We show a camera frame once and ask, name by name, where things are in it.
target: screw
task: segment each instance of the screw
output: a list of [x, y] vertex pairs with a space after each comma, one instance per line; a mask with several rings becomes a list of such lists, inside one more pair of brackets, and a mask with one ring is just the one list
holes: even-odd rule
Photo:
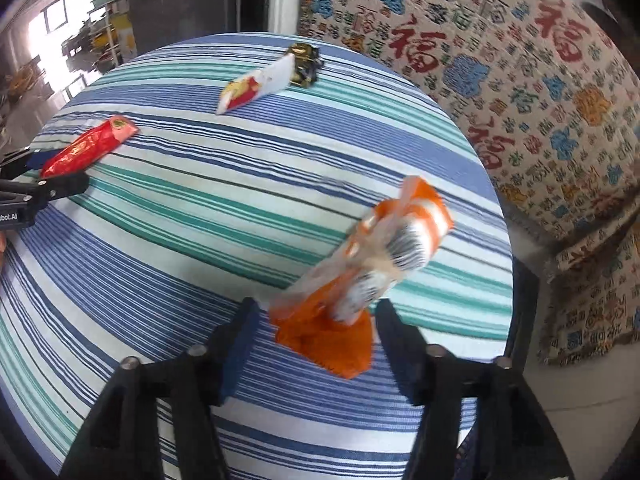
[[187, 354], [189, 354], [191, 357], [200, 357], [201, 355], [204, 355], [206, 353], [207, 347], [200, 344], [190, 346], [187, 350]]
[[122, 361], [120, 361], [120, 367], [125, 370], [133, 370], [140, 364], [140, 359], [134, 356], [125, 357]]
[[504, 368], [505, 370], [509, 370], [511, 368], [511, 359], [509, 359], [506, 355], [500, 355], [494, 359], [494, 364], [498, 365], [500, 368]]
[[447, 353], [447, 349], [442, 345], [427, 345], [427, 354], [431, 357], [444, 357]]

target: striped tablecloth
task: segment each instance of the striped tablecloth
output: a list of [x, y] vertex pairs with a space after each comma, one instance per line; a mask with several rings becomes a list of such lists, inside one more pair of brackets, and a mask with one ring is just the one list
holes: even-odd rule
[[[140, 56], [77, 95], [34, 148], [53, 149], [113, 114], [140, 128], [9, 236], [0, 279], [0, 386], [55, 471], [105, 381], [129, 355], [179, 354], [327, 256], [402, 178], [419, 174], [456, 222], [433, 261], [389, 297], [430, 342], [488, 360], [511, 319], [511, 251], [493, 187], [469, 143], [417, 88], [370, 59], [318, 43], [313, 88], [216, 116], [228, 81], [294, 38], [210, 36]], [[262, 316], [238, 390], [214, 409], [238, 479], [397, 478], [420, 410], [376, 347], [346, 381], [273, 341]], [[159, 429], [180, 478], [171, 413]], [[466, 403], [462, 430], [474, 417]]]

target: orange packaged brush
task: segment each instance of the orange packaged brush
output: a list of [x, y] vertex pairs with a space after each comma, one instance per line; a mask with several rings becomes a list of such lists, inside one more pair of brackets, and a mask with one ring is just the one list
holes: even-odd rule
[[433, 256], [453, 221], [418, 176], [400, 198], [383, 200], [334, 253], [270, 306], [276, 341], [347, 379], [368, 370], [373, 347], [367, 307]]

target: plastic packaging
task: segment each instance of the plastic packaging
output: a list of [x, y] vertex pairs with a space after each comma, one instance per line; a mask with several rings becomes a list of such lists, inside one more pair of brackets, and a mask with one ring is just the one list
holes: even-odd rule
[[373, 338], [366, 307], [425, 266], [452, 228], [436, 190], [407, 177], [399, 199], [375, 206], [331, 256], [271, 302], [276, 341], [345, 378], [367, 370]]
[[99, 126], [85, 131], [50, 158], [42, 167], [40, 176], [45, 178], [84, 170], [137, 132], [137, 126], [127, 118], [120, 115], [110, 117]]
[[293, 54], [287, 54], [262, 69], [251, 70], [227, 84], [220, 92], [216, 114], [238, 108], [267, 94], [289, 86], [296, 67]]

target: red snack package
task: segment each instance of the red snack package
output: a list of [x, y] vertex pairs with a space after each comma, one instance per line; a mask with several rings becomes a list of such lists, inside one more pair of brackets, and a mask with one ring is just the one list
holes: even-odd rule
[[42, 167], [40, 176], [45, 178], [84, 170], [137, 132], [138, 128], [134, 123], [121, 115], [114, 115], [100, 126], [85, 131], [64, 150], [50, 158]]

